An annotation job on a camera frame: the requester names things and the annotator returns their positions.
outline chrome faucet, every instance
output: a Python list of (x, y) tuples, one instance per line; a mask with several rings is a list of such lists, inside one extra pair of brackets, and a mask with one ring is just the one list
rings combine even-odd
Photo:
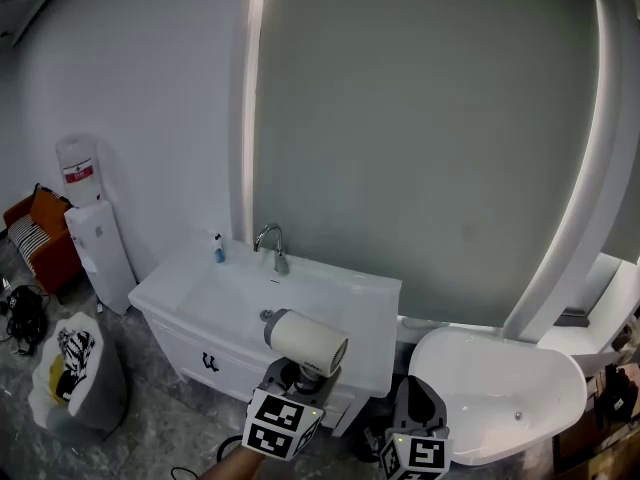
[(256, 241), (253, 243), (253, 250), (258, 252), (260, 250), (260, 244), (262, 243), (262, 239), (267, 236), (269, 231), (275, 231), (278, 233), (278, 239), (276, 241), (276, 248), (273, 251), (275, 256), (275, 271), (281, 276), (286, 276), (289, 273), (289, 265), (287, 265), (287, 258), (284, 255), (284, 246), (282, 245), (282, 229), (275, 222), (271, 224), (267, 224), (262, 228), (262, 231), (258, 233), (256, 237)]

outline white wall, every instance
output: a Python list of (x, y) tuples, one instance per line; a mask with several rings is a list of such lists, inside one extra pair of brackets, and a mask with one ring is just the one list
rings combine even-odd
[[(0, 53), (0, 215), (29, 195), (35, 182), (29, 174), (20, 119), (17, 57)], [(0, 217), (0, 229), (4, 229)]]
[(402, 315), (501, 326), (575, 185), (597, 47), (595, 0), (265, 0), (254, 230), (402, 279)]
[(38, 179), (62, 190), (55, 142), (96, 138), (138, 279), (193, 230), (230, 233), (228, 106), (245, 1), (56, 0), (20, 46)]

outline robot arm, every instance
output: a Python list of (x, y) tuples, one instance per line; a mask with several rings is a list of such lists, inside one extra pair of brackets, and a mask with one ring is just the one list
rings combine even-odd
[(451, 465), (447, 408), (431, 387), (410, 375), (398, 387), (393, 423), (374, 442), (386, 480), (435, 480)]
[(340, 376), (348, 338), (300, 313), (281, 309), (267, 320), (265, 341), (285, 357), (273, 362), (247, 408), (242, 445), (291, 460), (320, 426)]

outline gray tiled floor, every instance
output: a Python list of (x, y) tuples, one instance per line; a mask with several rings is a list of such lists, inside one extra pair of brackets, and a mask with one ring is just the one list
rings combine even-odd
[[(33, 278), (16, 249), (0, 240), (0, 275), (12, 286)], [(112, 334), (131, 387), (124, 423), (106, 441), (71, 447), (40, 429), (31, 417), (27, 395), (31, 372), (39, 361), (11, 354), (12, 342), (0, 344), (0, 469), (12, 480), (170, 479), (172, 466), (201, 473), (215, 460), (217, 446), (240, 433), (245, 404), (196, 382), (179, 381), (164, 358), (142, 314), (130, 309), (123, 318), (96, 313), (96, 298), (86, 280), (69, 290), (61, 306), (52, 298), (46, 313), (55, 322), (77, 311), (99, 320)], [(447, 478), (551, 478), (550, 442), (481, 468), (453, 468)], [(357, 461), (346, 440), (322, 429), (295, 461), (266, 461), (260, 478), (278, 480), (374, 479), (375, 465)]]

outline laundry basket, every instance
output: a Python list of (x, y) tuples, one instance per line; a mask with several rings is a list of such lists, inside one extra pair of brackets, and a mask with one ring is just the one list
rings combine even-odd
[[(68, 403), (61, 403), (50, 388), (50, 370), (61, 354), (58, 335), (85, 331), (95, 343), (86, 361), (85, 377), (71, 392)], [(97, 442), (120, 423), (127, 405), (127, 388), (115, 345), (93, 318), (76, 313), (60, 320), (45, 342), (42, 361), (32, 375), (29, 406), (34, 421), (54, 436), (74, 444)]]

